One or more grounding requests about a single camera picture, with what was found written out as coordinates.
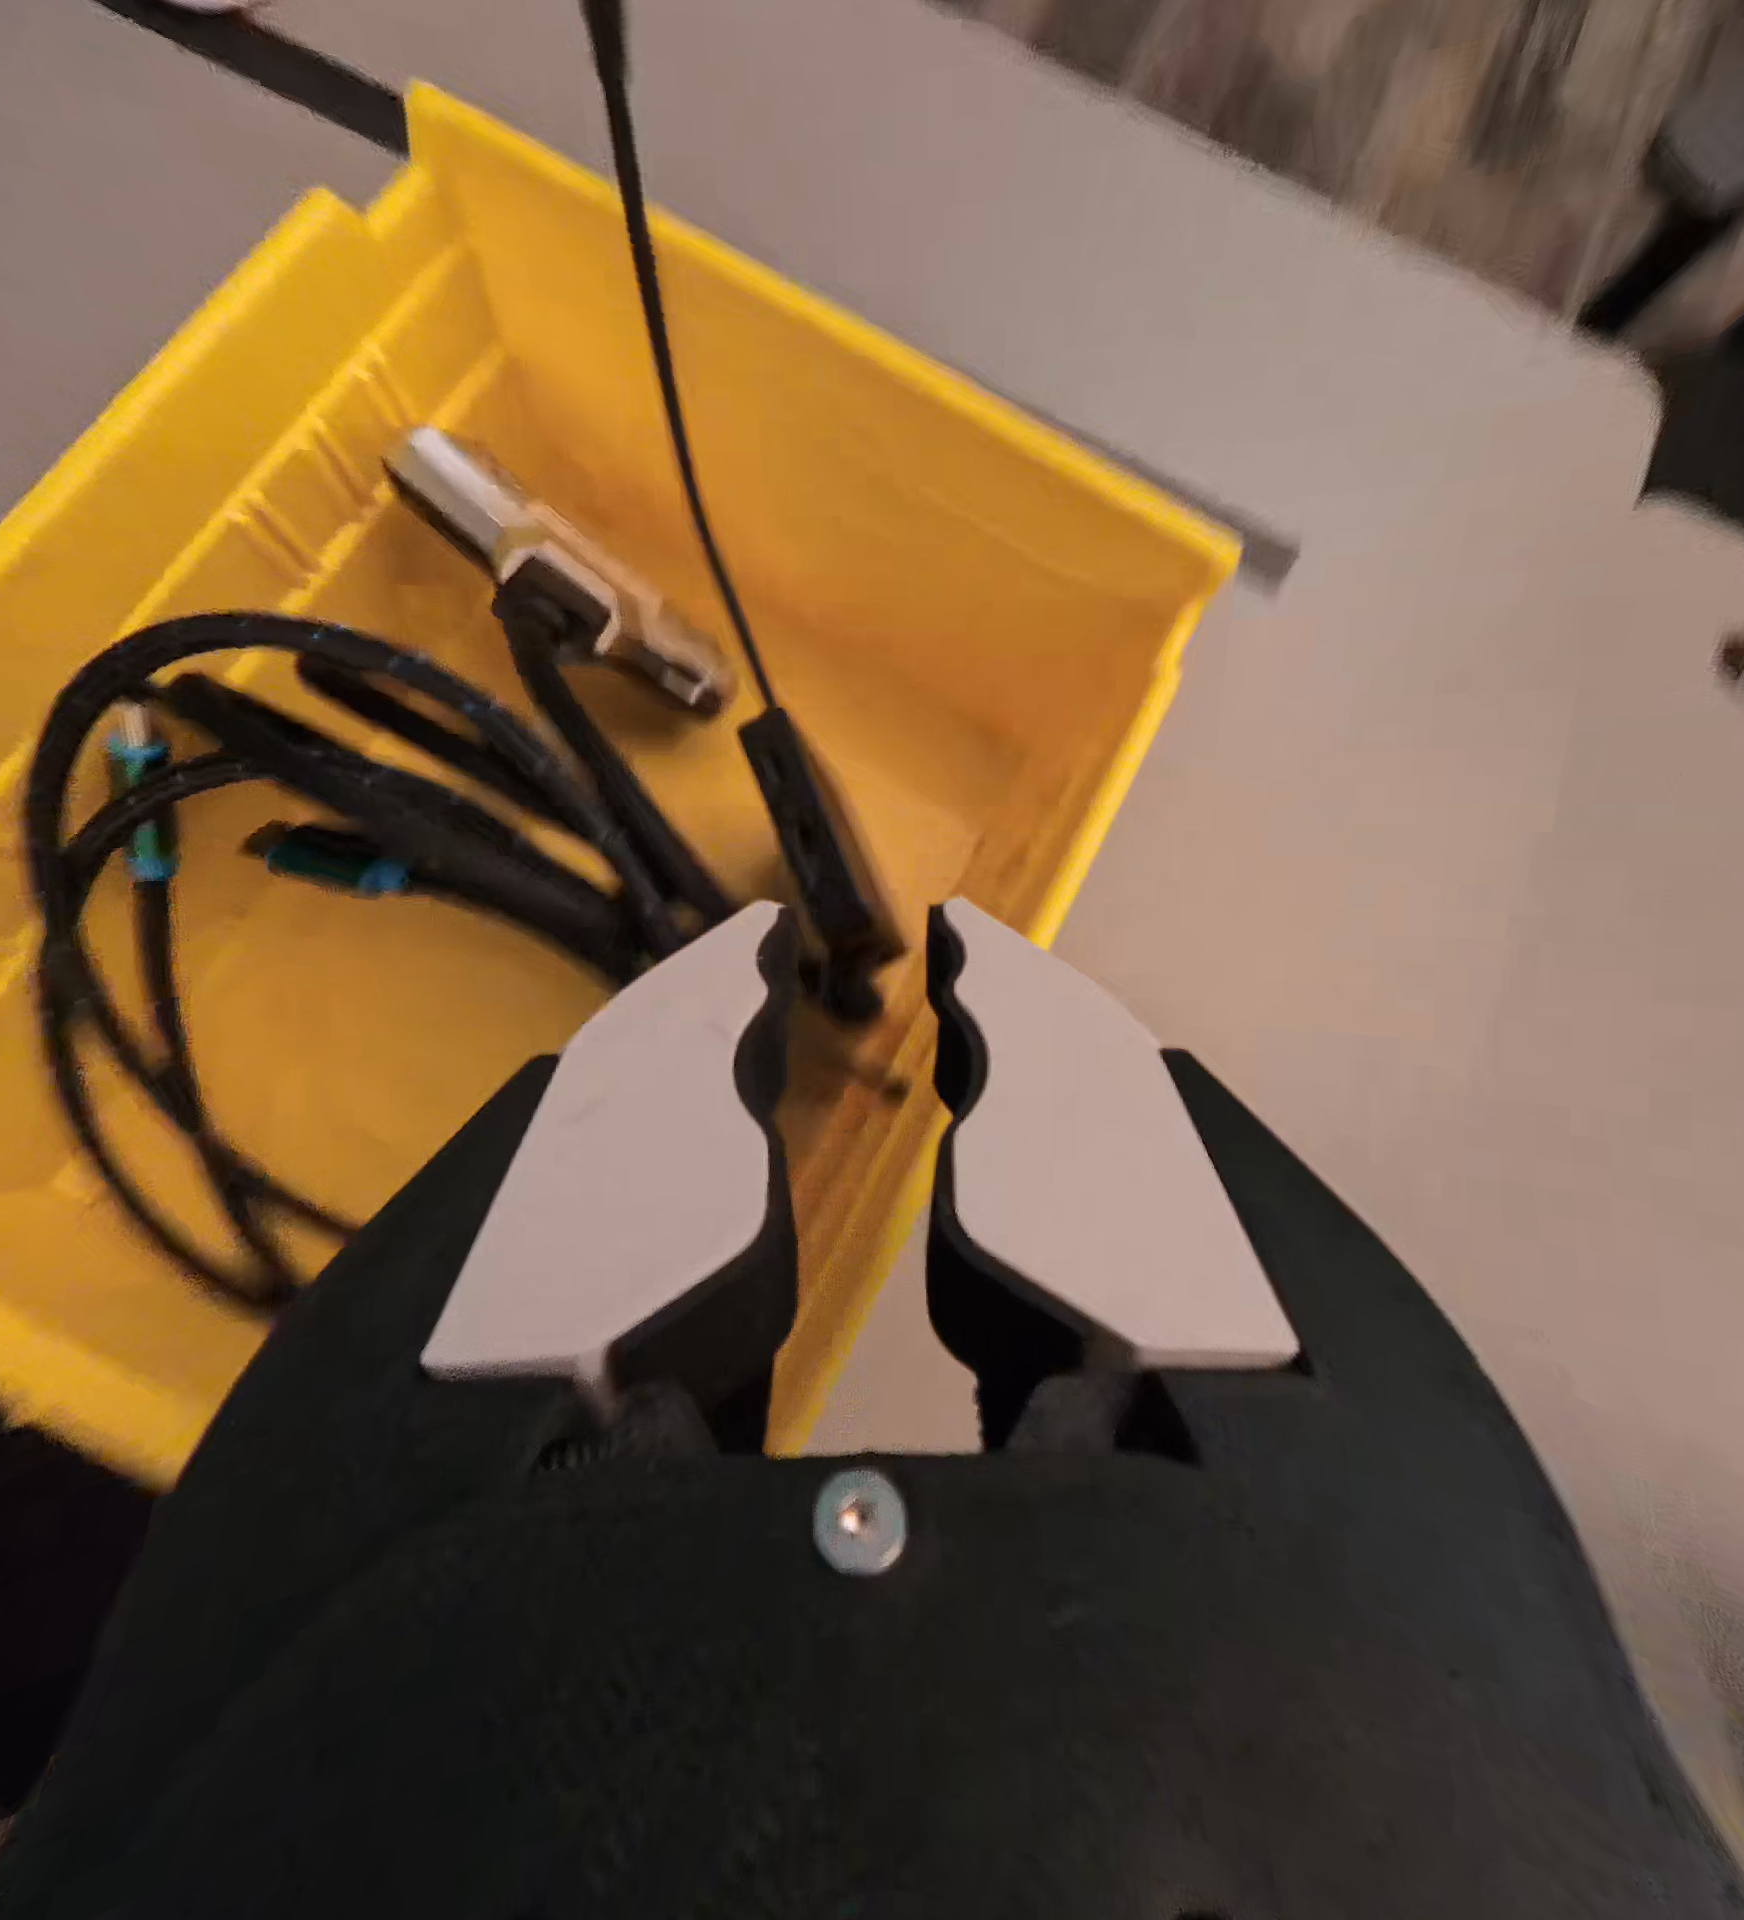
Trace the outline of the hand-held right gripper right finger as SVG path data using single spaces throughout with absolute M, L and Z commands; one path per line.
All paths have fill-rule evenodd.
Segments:
M 927 1238 L 930 1326 L 971 1373 L 984 1447 L 1049 1381 L 1275 1373 L 1300 1356 L 1168 1067 L 1125 1005 L 951 900 L 930 912 L 933 1087 L 948 1116 Z

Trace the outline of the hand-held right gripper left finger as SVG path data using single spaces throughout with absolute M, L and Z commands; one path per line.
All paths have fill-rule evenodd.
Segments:
M 786 1145 L 797 927 L 759 903 L 560 1055 L 422 1352 L 439 1383 L 553 1381 L 595 1412 L 678 1387 L 763 1447 L 799 1306 Z

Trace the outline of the yellow plastic bin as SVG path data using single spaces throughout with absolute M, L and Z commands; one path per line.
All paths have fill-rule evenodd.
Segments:
M 82 1163 L 29 972 L 20 782 L 44 713 L 159 618 L 331 616 L 519 684 L 468 562 L 381 459 L 439 424 L 725 635 L 669 456 L 616 192 L 419 85 L 415 158 L 365 209 L 315 192 L 0 524 L 0 1410 L 164 1488 L 262 1326 L 166 1266 Z M 769 1439 L 810 1439 L 927 1200 L 926 919 L 969 898 L 1048 947 L 1168 713 L 1237 544 L 873 325 L 657 212 L 692 452 L 767 670 L 844 791 L 909 955 L 859 1073 L 781 1107 L 801 1304 Z M 429 900 L 267 878 L 294 805 L 187 807 L 185 1005 L 239 1147 L 376 1214 L 603 988 Z

